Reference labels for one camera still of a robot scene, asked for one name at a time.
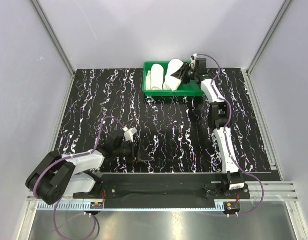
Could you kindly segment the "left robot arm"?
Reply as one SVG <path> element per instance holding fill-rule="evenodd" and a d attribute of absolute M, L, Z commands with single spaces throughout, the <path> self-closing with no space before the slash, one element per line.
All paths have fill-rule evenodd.
<path fill-rule="evenodd" d="M 97 178 L 88 172 L 100 169 L 103 163 L 115 158 L 123 158 L 129 164 L 154 160 L 140 146 L 139 140 L 110 136 L 98 145 L 93 154 L 67 158 L 57 151 L 49 152 L 27 178 L 25 186 L 48 205 L 55 204 L 63 196 L 94 197 L 97 195 Z"/>

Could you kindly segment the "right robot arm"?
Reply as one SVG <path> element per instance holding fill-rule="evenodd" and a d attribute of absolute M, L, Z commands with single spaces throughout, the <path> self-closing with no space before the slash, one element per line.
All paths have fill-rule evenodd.
<path fill-rule="evenodd" d="M 223 181 L 221 184 L 224 192 L 242 190 L 245 180 L 239 168 L 235 156 L 231 121 L 233 110 L 230 102 L 221 94 L 216 86 L 216 76 L 208 75 L 207 58 L 213 59 L 206 54 L 194 54 L 191 63 L 184 63 L 171 76 L 181 80 L 183 84 L 194 81 L 210 102 L 208 126 L 216 137 L 221 156 Z"/>

